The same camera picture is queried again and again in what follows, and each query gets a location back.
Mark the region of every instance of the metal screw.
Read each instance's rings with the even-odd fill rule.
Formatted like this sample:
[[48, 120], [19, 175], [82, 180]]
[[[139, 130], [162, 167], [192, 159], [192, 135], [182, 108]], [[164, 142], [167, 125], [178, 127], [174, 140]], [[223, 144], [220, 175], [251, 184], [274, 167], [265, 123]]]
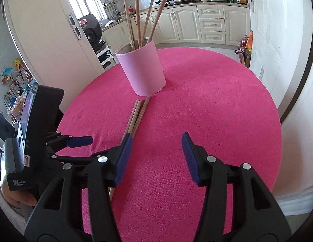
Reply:
[[99, 162], [99, 163], [106, 163], [107, 160], [108, 160], [108, 158], [105, 157], [105, 156], [101, 156], [100, 158], [98, 158], [98, 162]]
[[72, 164], [70, 164], [70, 163], [66, 163], [63, 165], [63, 169], [65, 169], [65, 170], [68, 170], [70, 168], [72, 168]]
[[244, 163], [243, 164], [243, 168], [246, 169], [246, 170], [250, 170], [252, 167], [249, 163]]
[[214, 163], [214, 162], [216, 162], [216, 158], [214, 156], [210, 155], [210, 156], [207, 157], [207, 161], [211, 162], [211, 163]]

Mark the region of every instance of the pink cup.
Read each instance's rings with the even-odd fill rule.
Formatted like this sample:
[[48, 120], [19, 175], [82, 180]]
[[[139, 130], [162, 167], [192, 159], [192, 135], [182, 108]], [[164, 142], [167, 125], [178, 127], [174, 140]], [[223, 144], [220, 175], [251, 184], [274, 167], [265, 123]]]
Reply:
[[128, 43], [116, 51], [116, 56], [137, 95], [155, 94], [165, 86], [163, 69], [153, 40], [135, 51]]

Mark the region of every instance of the countertop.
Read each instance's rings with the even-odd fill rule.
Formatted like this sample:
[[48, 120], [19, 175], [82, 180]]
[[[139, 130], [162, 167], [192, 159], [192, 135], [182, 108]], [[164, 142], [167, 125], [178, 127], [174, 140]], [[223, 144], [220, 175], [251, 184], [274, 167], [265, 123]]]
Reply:
[[[178, 5], [172, 5], [172, 6], [167, 6], [167, 7], [164, 7], [164, 9], [170, 9], [170, 8], [175, 8], [175, 7], [182, 7], [182, 6], [191, 6], [191, 5], [230, 5], [230, 6], [238, 6], [238, 7], [245, 7], [245, 8], [249, 8], [249, 5], [244, 5], [244, 4], [238, 4], [238, 3], [228, 3], [228, 2], [201, 2], [201, 1], [198, 1], [198, 2], [195, 2], [195, 3], [186, 3], [186, 4], [178, 4]], [[154, 6], [152, 8], [152, 12], [155, 12], [159, 9], [159, 6]], [[146, 14], [148, 12], [148, 9], [144, 9], [144, 10], [140, 10], [140, 15], [141, 14]], [[117, 21], [116, 23], [108, 26], [108, 27], [105, 27], [102, 29], [102, 32], [118, 25], [119, 23], [121, 22], [124, 22], [125, 19], [121, 19], [119, 21]]]

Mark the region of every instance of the finger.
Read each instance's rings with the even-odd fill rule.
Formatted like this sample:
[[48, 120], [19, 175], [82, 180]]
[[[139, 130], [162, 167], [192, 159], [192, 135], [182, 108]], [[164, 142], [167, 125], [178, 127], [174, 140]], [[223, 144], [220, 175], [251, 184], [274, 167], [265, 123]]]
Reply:
[[30, 205], [32, 207], [34, 207], [37, 203], [35, 197], [26, 190], [12, 191], [11, 198], [20, 203]]

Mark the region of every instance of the white fabric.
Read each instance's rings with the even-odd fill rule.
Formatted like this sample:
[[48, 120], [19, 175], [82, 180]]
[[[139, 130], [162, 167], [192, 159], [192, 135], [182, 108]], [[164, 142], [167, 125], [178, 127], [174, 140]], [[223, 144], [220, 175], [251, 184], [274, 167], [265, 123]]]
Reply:
[[22, 234], [24, 235], [25, 231], [25, 219], [20, 214], [15, 212], [13, 208], [10, 207], [8, 203], [4, 200], [2, 197], [2, 194], [0, 192], [0, 207], [2, 208], [3, 212], [7, 216], [7, 218], [11, 221], [11, 223], [14, 225], [14, 227]]

